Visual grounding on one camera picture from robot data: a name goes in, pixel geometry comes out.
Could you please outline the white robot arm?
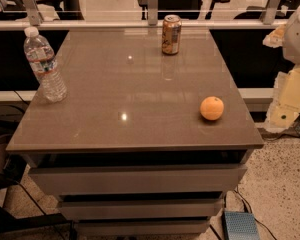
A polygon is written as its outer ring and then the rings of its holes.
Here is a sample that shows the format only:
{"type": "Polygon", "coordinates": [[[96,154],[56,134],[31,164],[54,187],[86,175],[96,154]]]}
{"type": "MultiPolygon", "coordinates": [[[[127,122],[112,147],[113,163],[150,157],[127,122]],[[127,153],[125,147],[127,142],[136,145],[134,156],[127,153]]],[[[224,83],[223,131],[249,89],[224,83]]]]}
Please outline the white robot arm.
{"type": "Polygon", "coordinates": [[[300,64],[300,5],[289,18],[283,38],[284,58],[300,64]]]}

